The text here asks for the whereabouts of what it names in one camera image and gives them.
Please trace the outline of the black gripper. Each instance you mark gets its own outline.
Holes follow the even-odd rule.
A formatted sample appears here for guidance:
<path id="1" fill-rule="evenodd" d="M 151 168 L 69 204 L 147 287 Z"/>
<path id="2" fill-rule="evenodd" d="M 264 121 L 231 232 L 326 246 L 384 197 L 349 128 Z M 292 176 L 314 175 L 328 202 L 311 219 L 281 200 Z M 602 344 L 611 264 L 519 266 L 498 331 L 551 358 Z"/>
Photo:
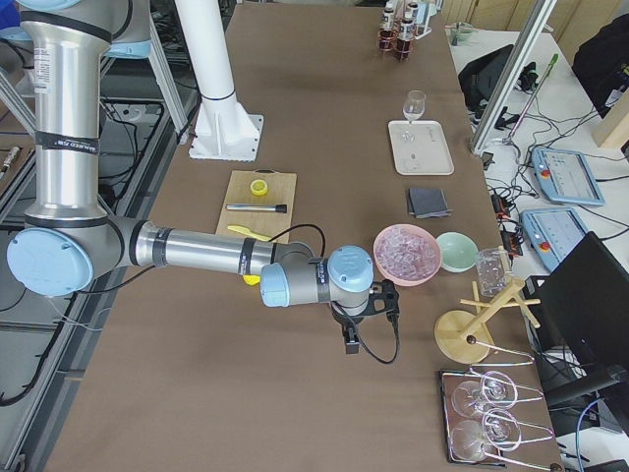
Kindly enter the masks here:
<path id="1" fill-rule="evenodd" d="M 399 332 L 399 294 L 394 283 L 389 279 L 375 281 L 365 295 L 365 302 L 357 308 L 346 307 L 339 302 L 330 304 L 333 318 L 343 326 L 347 355 L 360 351 L 358 325 L 362 320 L 383 315 L 391 323 L 393 331 Z"/>

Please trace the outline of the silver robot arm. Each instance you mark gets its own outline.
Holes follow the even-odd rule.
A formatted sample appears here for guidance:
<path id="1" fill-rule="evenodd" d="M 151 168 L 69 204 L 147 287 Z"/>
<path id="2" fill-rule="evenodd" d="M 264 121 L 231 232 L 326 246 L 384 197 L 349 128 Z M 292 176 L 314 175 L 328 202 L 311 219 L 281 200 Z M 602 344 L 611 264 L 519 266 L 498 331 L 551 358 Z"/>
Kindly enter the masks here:
<path id="1" fill-rule="evenodd" d="M 397 323 L 397 291 L 389 280 L 374 280 L 372 259 L 360 247 L 315 254 L 300 242 L 176 230 L 109 214 L 98 201 L 100 61 L 150 53 L 150 7 L 25 1 L 20 17 L 33 43 L 36 197 L 7 262 L 28 290 L 64 296 L 87 291 L 119 267 L 183 266 L 256 275 L 269 307 L 327 304 L 348 353 L 365 347 L 362 320 L 385 315 Z"/>

